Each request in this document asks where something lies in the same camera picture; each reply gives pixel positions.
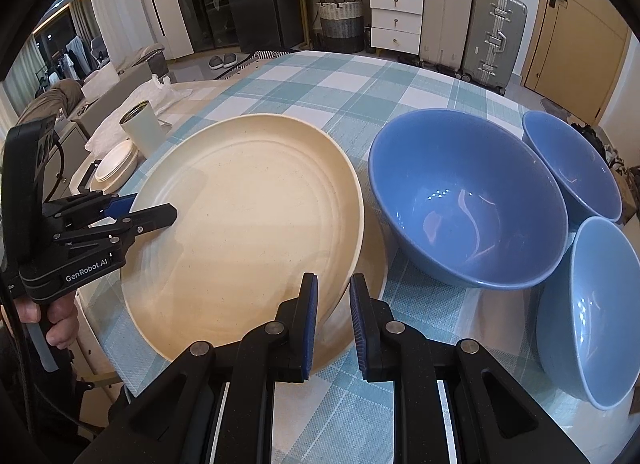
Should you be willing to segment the left hand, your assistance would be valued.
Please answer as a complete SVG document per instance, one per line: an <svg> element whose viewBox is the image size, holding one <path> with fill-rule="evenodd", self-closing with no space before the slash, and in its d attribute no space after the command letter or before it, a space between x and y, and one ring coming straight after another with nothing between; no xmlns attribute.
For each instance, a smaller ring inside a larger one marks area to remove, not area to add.
<svg viewBox="0 0 640 464"><path fill-rule="evenodd" d="M14 305L22 323L38 324L41 321L41 309L38 304L26 296L14 300ZM51 327L46 340L52 347L68 348L77 338L79 331L78 310L75 295L70 293L57 299L47 312Z"/></svg>

